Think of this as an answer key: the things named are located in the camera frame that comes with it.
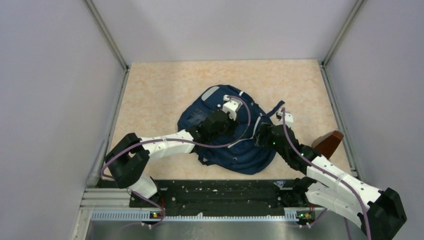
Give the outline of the navy blue backpack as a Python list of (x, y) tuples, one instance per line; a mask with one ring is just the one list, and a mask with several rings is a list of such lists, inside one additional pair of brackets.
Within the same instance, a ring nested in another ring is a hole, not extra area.
[(180, 116), (179, 131), (200, 124), (214, 110), (224, 104), (224, 96), (239, 96), (248, 108), (237, 111), (238, 126), (234, 135), (222, 135), (210, 142), (213, 148), (195, 147), (198, 160), (203, 165), (218, 165), (230, 171), (254, 175), (264, 170), (274, 159), (276, 151), (255, 146), (254, 134), (262, 124), (271, 124), (273, 114), (285, 104), (283, 100), (265, 112), (246, 92), (232, 85), (214, 85), (207, 88)]

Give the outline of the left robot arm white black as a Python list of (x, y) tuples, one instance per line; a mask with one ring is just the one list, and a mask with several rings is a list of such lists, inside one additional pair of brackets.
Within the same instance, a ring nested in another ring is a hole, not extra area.
[(195, 147), (214, 148), (217, 138), (233, 133), (237, 128), (235, 110), (214, 110), (199, 124), (174, 134), (158, 137), (138, 137), (134, 132), (125, 135), (106, 155), (104, 177), (112, 178), (120, 189), (129, 188), (146, 198), (157, 192), (153, 180), (143, 175), (150, 160), (175, 154), (192, 153)]

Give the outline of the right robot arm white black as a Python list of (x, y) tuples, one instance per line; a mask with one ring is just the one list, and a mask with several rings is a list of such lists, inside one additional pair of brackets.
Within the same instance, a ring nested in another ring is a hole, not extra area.
[(407, 221), (400, 195), (369, 185), (331, 163), (318, 150), (300, 144), (284, 124), (264, 123), (255, 145), (276, 151), (305, 176), (295, 190), (302, 200), (324, 207), (358, 226), (370, 240), (392, 240)]

